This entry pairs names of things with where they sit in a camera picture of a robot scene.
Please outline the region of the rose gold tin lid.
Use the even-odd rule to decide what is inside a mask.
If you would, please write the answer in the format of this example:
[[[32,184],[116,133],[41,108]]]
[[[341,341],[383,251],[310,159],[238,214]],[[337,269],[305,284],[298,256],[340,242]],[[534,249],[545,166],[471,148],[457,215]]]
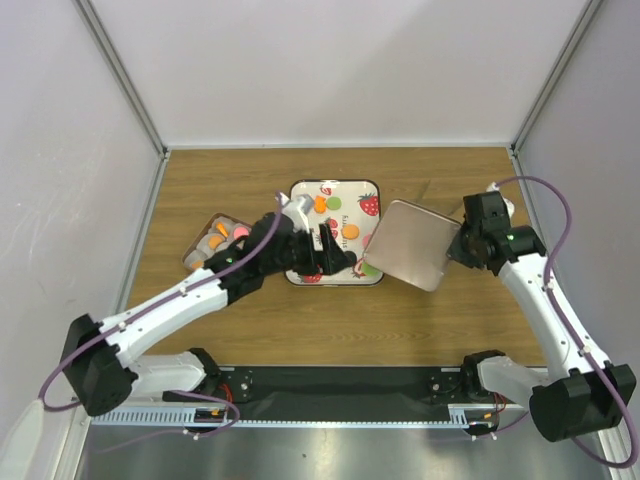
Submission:
[[[363,252],[371,267],[426,292],[434,292],[449,263],[461,224],[423,206],[396,199],[382,215]]]

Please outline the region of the pink sandwich cookie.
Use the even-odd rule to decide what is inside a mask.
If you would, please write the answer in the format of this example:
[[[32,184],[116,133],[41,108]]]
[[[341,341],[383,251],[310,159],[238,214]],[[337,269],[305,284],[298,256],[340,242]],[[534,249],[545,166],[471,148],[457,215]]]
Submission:
[[[236,226],[233,230],[233,238],[235,240],[238,240],[242,237],[248,236],[249,233],[250,233],[250,230],[246,226],[239,225],[239,226]]]

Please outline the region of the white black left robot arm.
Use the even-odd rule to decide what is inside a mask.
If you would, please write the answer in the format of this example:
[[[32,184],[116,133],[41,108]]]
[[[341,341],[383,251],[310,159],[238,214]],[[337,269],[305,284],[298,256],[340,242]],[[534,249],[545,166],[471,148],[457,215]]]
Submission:
[[[333,276],[354,266],[326,224],[312,229],[300,211],[271,212],[247,234],[204,260],[177,285],[129,310],[94,320],[84,314],[67,331],[61,371],[77,405],[91,417],[106,414],[135,394],[160,393],[198,400],[220,388],[213,359],[203,349],[140,359],[155,344],[207,314],[259,290],[274,274]]]

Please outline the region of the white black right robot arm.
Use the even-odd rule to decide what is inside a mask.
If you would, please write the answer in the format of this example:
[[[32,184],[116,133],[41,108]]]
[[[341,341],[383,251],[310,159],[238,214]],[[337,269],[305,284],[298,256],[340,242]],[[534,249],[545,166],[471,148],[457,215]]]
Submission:
[[[466,196],[464,221],[450,248],[456,262],[488,270],[515,298],[539,342],[546,373],[498,350],[465,356],[460,388],[474,402],[498,394],[527,409],[539,433],[557,442],[614,428],[636,387],[590,338],[556,283],[535,230],[511,224],[497,191]]]

